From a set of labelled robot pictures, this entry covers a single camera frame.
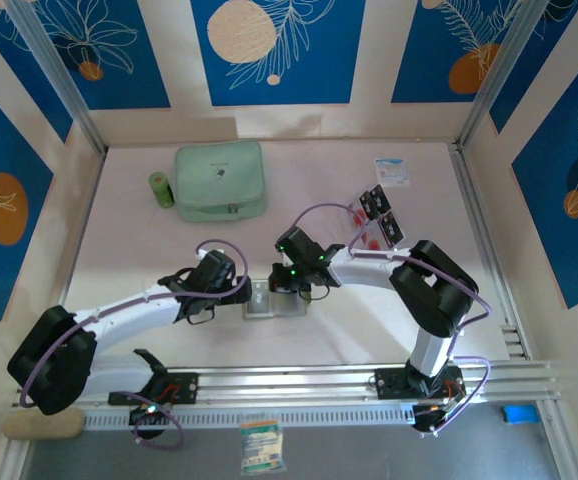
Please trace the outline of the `aluminium frame post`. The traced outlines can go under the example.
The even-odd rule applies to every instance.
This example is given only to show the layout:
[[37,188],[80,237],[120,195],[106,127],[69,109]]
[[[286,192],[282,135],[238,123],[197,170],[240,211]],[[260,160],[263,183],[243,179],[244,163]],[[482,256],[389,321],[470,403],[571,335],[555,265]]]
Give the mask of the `aluminium frame post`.
[[104,157],[108,146],[52,40],[26,0],[2,0],[10,19],[29,48],[63,106],[93,150]]
[[455,139],[459,153],[465,151],[469,140],[498,97],[520,54],[544,14],[549,0],[522,0],[520,12],[510,25],[494,62],[475,96],[469,114]]

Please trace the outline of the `white blue surgical mask packet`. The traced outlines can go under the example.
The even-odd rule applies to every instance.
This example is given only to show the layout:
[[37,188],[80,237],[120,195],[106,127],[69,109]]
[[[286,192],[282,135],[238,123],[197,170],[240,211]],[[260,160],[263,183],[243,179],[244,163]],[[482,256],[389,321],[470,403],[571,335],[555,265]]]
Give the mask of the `white blue surgical mask packet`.
[[410,185],[410,177],[403,159],[376,158],[374,167],[377,180],[383,187],[406,187]]

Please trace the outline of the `beige foam block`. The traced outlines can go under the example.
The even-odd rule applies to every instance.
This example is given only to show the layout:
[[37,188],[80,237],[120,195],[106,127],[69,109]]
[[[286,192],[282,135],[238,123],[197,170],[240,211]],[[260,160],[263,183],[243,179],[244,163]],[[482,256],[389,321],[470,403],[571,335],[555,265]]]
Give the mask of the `beige foam block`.
[[18,410],[6,416],[3,435],[10,440],[62,440],[77,437],[84,428],[85,414],[78,408],[67,408],[57,414],[44,415],[38,409]]

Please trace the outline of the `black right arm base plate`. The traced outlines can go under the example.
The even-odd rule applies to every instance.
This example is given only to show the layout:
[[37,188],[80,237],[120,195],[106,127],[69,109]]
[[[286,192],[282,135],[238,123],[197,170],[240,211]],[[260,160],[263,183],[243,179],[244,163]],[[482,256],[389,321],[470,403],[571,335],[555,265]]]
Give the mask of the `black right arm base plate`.
[[445,366],[432,377],[422,375],[409,365],[376,369],[374,377],[380,400],[462,399],[466,395],[458,382],[462,372],[452,365]]

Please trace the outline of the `green card holder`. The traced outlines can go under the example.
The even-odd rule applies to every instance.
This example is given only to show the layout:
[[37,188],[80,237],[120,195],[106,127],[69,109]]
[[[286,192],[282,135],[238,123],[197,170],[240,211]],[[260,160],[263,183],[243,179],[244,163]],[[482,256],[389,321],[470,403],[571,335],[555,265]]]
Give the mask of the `green card holder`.
[[248,301],[243,306],[245,320],[271,319],[282,317],[301,317],[307,313],[308,302],[297,293],[278,293],[270,289],[270,313],[267,315],[252,315],[248,312]]

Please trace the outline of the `grey credit card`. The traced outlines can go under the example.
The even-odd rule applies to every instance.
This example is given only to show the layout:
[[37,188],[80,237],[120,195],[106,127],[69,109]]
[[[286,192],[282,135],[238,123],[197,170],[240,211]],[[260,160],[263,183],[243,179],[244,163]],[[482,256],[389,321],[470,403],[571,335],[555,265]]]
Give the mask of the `grey credit card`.
[[248,312],[252,315],[267,315],[270,313],[270,291],[267,281],[252,282],[252,297],[248,304]]

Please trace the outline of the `blue plastic object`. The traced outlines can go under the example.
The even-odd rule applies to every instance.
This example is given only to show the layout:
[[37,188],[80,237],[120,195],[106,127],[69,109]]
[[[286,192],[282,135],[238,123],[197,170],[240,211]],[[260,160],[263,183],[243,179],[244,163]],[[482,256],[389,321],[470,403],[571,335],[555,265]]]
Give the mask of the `blue plastic object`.
[[540,415],[536,406],[531,404],[504,405],[501,408],[503,421],[509,425],[538,424]]

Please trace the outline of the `aluminium table side rail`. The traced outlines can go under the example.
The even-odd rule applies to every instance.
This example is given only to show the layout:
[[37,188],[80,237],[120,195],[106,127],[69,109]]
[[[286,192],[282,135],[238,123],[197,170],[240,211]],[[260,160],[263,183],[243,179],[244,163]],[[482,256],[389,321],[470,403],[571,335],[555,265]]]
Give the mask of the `aluminium table side rail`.
[[531,349],[526,342],[518,308],[495,252],[484,210],[467,160],[456,143],[450,143],[449,149],[478,254],[483,263],[485,276],[493,288],[493,295],[487,296],[487,299],[491,300],[491,306],[495,308],[496,315],[500,318],[499,324],[505,338],[507,351],[512,360],[532,360]]

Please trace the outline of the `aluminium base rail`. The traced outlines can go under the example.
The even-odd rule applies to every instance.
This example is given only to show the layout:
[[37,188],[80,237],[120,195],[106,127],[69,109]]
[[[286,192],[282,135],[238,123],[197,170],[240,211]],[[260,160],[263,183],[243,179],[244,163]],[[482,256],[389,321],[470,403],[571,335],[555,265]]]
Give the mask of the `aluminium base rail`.
[[[449,365],[459,367],[462,372],[462,378],[458,380],[466,393],[462,399],[380,400],[375,370],[404,367],[400,364],[166,368],[170,373],[196,372],[199,375],[196,403],[193,405],[251,407],[356,404],[364,401],[436,405],[466,399],[553,400],[561,395],[556,372],[547,362],[502,361],[487,365],[482,360],[462,358]],[[74,404],[95,400],[114,406],[135,404],[111,401],[106,393],[84,396]]]

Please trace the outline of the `green white sachet packet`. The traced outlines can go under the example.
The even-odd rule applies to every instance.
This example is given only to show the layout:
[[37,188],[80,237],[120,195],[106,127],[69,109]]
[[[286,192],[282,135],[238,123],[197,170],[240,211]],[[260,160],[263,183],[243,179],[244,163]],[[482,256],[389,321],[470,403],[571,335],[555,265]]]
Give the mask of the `green white sachet packet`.
[[283,471],[283,440],[284,432],[276,419],[241,423],[241,474],[253,476]]

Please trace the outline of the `mint green zip pouch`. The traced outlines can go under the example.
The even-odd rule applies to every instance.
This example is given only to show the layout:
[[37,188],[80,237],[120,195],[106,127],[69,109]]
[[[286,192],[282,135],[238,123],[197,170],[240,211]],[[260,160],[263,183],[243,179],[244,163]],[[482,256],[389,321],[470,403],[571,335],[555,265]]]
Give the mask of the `mint green zip pouch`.
[[172,184],[175,206],[186,222],[253,218],[267,207],[262,148],[253,140],[180,148]]

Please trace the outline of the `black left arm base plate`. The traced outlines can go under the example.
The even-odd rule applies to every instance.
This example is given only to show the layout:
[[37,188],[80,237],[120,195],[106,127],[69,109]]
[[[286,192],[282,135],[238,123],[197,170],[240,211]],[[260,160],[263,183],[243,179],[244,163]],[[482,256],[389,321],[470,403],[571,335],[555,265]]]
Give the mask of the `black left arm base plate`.
[[154,374],[147,384],[133,393],[158,404],[193,405],[196,403],[199,375],[191,373]]

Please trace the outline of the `green cylindrical can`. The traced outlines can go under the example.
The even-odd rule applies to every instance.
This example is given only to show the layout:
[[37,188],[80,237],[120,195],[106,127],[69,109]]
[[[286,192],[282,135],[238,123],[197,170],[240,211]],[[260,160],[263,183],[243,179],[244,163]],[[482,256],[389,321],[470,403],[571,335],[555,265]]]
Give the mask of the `green cylindrical can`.
[[173,207],[175,200],[166,174],[153,172],[148,181],[158,205],[161,208]]

